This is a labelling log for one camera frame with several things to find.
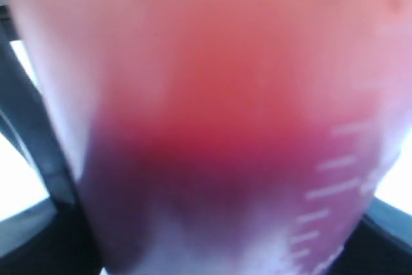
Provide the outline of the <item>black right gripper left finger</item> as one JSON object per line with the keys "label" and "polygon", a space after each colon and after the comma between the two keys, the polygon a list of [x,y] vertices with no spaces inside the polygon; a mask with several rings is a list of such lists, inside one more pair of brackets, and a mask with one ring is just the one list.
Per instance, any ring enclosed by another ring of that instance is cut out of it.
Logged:
{"label": "black right gripper left finger", "polygon": [[1,5],[1,134],[48,197],[1,220],[1,274],[100,274],[101,257],[42,96],[10,46],[18,37]]}

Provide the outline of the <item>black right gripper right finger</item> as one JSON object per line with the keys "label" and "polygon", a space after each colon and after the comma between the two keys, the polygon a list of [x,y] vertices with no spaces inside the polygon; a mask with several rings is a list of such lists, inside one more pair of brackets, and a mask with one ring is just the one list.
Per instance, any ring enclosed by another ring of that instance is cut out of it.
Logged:
{"label": "black right gripper right finger", "polygon": [[374,198],[328,274],[410,275],[411,215]]}

